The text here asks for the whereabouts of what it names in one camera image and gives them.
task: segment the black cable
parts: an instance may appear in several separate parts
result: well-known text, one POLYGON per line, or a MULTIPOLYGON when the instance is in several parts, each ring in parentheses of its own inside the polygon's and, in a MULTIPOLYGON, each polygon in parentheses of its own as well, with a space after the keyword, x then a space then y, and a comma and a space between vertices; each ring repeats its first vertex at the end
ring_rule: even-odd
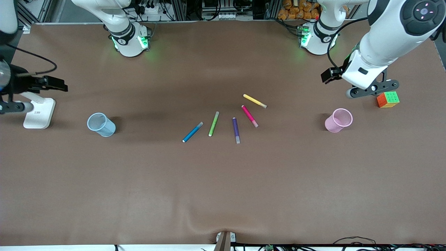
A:
POLYGON ((364 239, 364 240, 368 240, 368 241, 370 241, 370 242, 373 242, 373 244, 376 245, 376 241, 375 241, 375 240, 370 239, 370 238, 360 237, 360 236, 344 237, 344 238, 341 238, 341 239, 339 239, 339 240, 333 242, 333 244, 336 244, 337 242, 340 242, 340 241, 342 241, 342 240, 346 240, 346 239, 364 239))
POLYGON ((440 28, 438 28, 438 30, 437 30, 437 33, 435 34, 435 36, 430 36, 430 39, 432 40, 432 41, 435 41, 435 40, 437 40, 437 38, 440 36, 440 33, 442 32, 442 28, 440 27, 440 28))
MULTIPOLYGON (((331 59, 331 56, 330 56, 330 48, 331 48, 331 44, 333 43, 333 40, 335 39, 336 35, 338 35, 339 32, 340 32, 342 29, 344 29, 345 27, 347 27, 347 26, 349 26, 349 25, 351 25, 351 24, 353 24, 353 23, 356 23, 356 22, 359 22, 359 21, 364 21, 364 20, 367 20, 367 17, 363 17, 363 18, 360 18, 360 19, 356 19, 356 20, 350 21, 350 22, 348 22, 348 23, 342 25, 341 28, 339 28, 338 31, 336 31, 336 32, 334 33, 332 39, 331 39, 330 42, 328 43, 328 49, 327 49, 328 60, 330 60, 330 63, 331 63, 331 64, 338 70, 338 72, 339 72, 341 75, 342 75, 342 73, 341 73, 341 69, 339 69, 339 67, 334 63, 334 61, 331 59)), ((362 238, 362 239, 366 239, 366 240, 372 240, 372 239, 363 238, 363 237, 360 237, 360 236, 352 236, 352 237, 346 237, 346 238, 339 239, 339 240, 335 241, 333 244, 335 244, 336 242, 341 241, 341 240, 345 240, 345 239, 354 239, 354 238, 362 238)))
POLYGON ((200 13, 198 13, 198 11, 199 11, 199 9, 200 9, 200 6, 198 6, 199 2, 200 2, 200 0, 196 0, 196 1, 195 1, 195 4, 194 4, 194 11, 195 11, 195 15, 197 15, 198 19, 199 19, 200 21, 203 21, 203 18, 201 17, 200 13))
POLYGON ((403 245, 400 245, 400 246, 398 246, 398 247, 395 247, 394 249, 389 249, 389 251, 395 251, 395 250, 397 250, 398 248, 401 248, 401 247, 404 247, 405 245, 403 244, 403 245))
POLYGON ((446 25, 443 27, 442 39, 443 43, 446 43, 446 25))
POLYGON ((236 9, 237 11, 240 11, 240 12, 247 12, 247 11, 252 10, 252 3, 251 3, 251 7, 248 7, 247 9, 243 9, 242 5, 240 5, 240 7, 237 7, 237 4, 236 4, 237 1, 238 1, 238 0, 233 0, 233 1, 232 1, 232 6, 233 6, 234 9, 236 9))
POLYGON ((140 13, 139 13, 139 5, 137 5, 138 6, 138 9, 136 9, 136 6, 132 3, 132 6, 133 6, 133 8, 135 9, 135 13, 136 13, 136 15, 141 19, 141 21, 140 22, 142 22, 142 17, 141 17, 141 15, 140 15, 140 13))
POLYGON ((40 55, 37 55, 37 54, 35 54, 35 53, 29 52, 29 51, 24 50, 24 49, 20 49, 20 48, 18 48, 18 47, 12 46, 12 45, 10 45, 10 44, 6 44, 6 46, 11 47, 11 48, 16 49, 16 50, 19 50, 19 51, 21 51, 21 52, 25 52, 25 53, 27 53, 27 54, 33 55, 33 56, 38 57, 38 58, 40 58, 40 59, 43 59, 43 60, 45 60, 45 61, 47 61, 47 62, 49 62, 49 63, 51 63, 51 64, 53 65, 53 68, 52 68, 51 70, 34 72, 34 73, 31 73, 30 76, 33 76, 33 75, 39 75, 39 74, 45 74, 45 73, 50 73, 50 72, 53 72, 53 71, 55 71, 55 70, 57 69, 57 64, 54 63, 53 61, 51 61, 51 60, 45 58, 45 57, 42 57, 42 56, 40 56, 40 55))
POLYGON ((133 17, 133 19, 135 19, 135 18, 137 18, 136 16, 134 16, 134 15, 132 15, 132 14, 130 14, 130 13, 128 13, 128 12, 126 12, 125 11, 125 9, 122 9, 124 12, 125 12, 125 14, 127 14, 127 15, 129 15, 129 16, 131 16, 131 17, 133 17))
POLYGON ((424 247, 425 249, 427 249, 427 251, 434 251, 430 245, 421 244, 421 243, 412 243, 412 244, 410 244, 410 245, 422 246, 422 247, 424 247))
POLYGON ((271 19, 271 20, 274 20, 274 21, 278 22, 280 25, 285 27, 287 29, 287 31, 289 33, 291 33, 293 36, 300 37, 297 33, 294 33, 294 32, 292 32, 292 30, 290 30, 290 28, 297 29, 297 26, 288 25, 283 20, 280 20, 280 19, 277 19, 277 18, 274 18, 274 17, 268 17, 267 19, 271 19))
POLYGON ((216 4, 215 4, 215 14, 214 14, 214 16, 211 18, 211 19, 209 19, 208 21, 212 21, 212 20, 214 20, 216 17, 218 17, 218 15, 220 14, 220 10, 222 9, 222 3, 220 2, 220 0, 215 0, 216 1, 216 4))
POLYGON ((316 251, 315 249, 313 249, 311 247, 307 247, 307 246, 303 246, 303 245, 293 245, 293 247, 296 248, 296 250, 302 249, 303 251, 316 251))
POLYGON ((164 0, 160 0, 160 5, 161 8, 163 9, 163 11, 166 11, 166 16, 171 20, 171 21, 175 21, 175 19, 170 15, 169 13, 169 9, 167 9, 166 3, 164 0))

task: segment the pink plastic cup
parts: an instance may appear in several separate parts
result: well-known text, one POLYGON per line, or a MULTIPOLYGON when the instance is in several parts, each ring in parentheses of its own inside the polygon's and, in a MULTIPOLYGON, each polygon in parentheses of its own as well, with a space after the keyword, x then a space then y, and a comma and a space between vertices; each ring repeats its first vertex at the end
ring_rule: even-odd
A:
POLYGON ((345 127, 351 125, 353 116, 344 108, 334 110, 333 114, 325 120, 325 128, 332 133, 338 133, 345 127))

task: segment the blue plastic cup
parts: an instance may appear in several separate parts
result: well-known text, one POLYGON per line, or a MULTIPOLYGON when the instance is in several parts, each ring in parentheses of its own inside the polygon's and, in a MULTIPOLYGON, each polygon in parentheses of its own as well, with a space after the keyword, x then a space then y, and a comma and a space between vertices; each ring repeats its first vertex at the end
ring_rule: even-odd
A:
POLYGON ((87 120, 88 129, 99 133, 102 137, 110 137, 116 131, 116 125, 103 113, 94 113, 87 120))

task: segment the green led light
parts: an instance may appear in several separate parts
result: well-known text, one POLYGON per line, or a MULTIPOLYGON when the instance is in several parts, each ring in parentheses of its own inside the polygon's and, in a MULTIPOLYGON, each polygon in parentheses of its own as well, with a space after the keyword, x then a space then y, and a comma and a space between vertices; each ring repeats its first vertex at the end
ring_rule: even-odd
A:
POLYGON ((310 38, 311 38, 311 32, 307 32, 305 36, 302 37, 301 46, 307 46, 308 42, 310 41, 310 38))
POLYGON ((333 46, 335 46, 335 44, 336 44, 336 39, 338 38, 338 36, 336 35, 335 37, 334 37, 334 39, 333 39, 333 42, 331 43, 331 47, 330 48, 332 48, 333 46))
POLYGON ((116 41, 115 41, 115 39, 112 37, 111 38, 111 40, 113 41, 113 43, 115 44, 115 49, 117 49, 118 50, 118 46, 117 46, 117 44, 116 44, 116 41))
POLYGON ((147 38, 146 37, 140 37, 140 36, 138 36, 138 40, 139 40, 139 42, 140 42, 140 44, 141 44, 141 47, 143 48, 143 49, 145 49, 145 48, 147 48, 147 38))

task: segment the plastic cup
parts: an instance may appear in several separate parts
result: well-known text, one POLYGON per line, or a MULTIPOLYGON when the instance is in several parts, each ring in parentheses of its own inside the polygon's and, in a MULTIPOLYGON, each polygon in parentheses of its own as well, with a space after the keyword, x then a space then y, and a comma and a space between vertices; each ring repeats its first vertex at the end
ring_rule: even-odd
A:
POLYGON ((339 108, 334 110, 333 114, 325 120, 325 128, 332 133, 338 133, 351 125, 352 122, 353 116, 351 113, 344 108, 339 108))
POLYGON ((99 133, 102 137, 110 137, 116 131, 116 125, 103 113, 94 113, 87 120, 88 129, 99 133))

